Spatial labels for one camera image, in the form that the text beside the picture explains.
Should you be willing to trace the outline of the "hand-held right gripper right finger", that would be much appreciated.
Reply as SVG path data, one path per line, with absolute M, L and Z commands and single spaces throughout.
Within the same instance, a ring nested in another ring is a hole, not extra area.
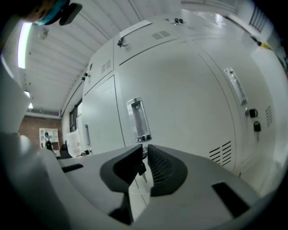
M 153 187 L 137 229 L 210 229 L 248 211 L 259 195 L 218 163 L 179 150 L 148 146 Z

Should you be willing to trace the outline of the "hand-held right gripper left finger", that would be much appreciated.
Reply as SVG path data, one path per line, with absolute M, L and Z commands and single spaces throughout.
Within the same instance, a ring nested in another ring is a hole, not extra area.
M 130 225 L 129 187 L 142 164 L 142 145 L 63 159 L 60 166 L 73 186 L 93 206 Z

